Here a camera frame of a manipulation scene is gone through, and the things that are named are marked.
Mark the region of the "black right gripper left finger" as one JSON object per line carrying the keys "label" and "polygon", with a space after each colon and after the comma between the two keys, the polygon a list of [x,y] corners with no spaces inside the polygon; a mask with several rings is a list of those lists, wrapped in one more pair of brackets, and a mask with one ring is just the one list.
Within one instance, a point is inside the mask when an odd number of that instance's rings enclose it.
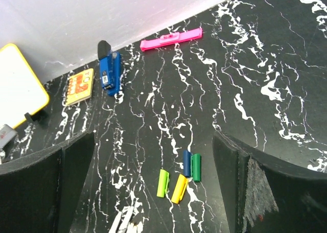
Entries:
{"label": "black right gripper left finger", "polygon": [[83,132],[1,165],[1,232],[69,232],[93,157]]}

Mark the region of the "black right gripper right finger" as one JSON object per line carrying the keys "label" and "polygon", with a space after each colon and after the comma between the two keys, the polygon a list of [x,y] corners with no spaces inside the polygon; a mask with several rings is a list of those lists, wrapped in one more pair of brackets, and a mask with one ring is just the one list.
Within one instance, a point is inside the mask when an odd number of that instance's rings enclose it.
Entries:
{"label": "black right gripper right finger", "polygon": [[224,132],[213,156],[230,232],[326,232],[326,174]]}

